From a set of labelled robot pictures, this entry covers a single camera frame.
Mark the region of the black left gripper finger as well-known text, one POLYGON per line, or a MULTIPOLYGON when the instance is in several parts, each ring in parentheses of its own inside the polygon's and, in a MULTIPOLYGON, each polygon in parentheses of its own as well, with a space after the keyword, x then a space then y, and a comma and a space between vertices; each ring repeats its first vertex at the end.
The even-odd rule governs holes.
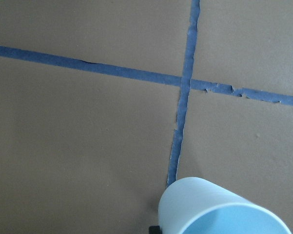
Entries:
POLYGON ((148 229, 149 234, 161 234, 160 226, 150 226, 148 229))

